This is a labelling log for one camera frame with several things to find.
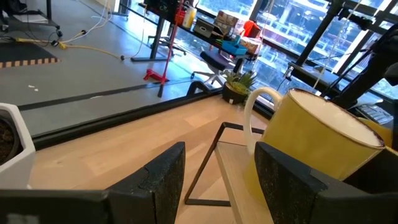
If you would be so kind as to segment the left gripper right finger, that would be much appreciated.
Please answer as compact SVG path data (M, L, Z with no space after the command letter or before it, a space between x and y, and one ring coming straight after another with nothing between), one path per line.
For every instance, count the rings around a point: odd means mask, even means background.
M274 223L397 223L397 156L382 152L346 180L257 142L254 160Z

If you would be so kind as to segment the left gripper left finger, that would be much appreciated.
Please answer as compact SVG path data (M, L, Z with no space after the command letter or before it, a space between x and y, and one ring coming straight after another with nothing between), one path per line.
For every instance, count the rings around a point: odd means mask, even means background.
M176 142L105 190L2 190L1 223L174 223L184 172Z

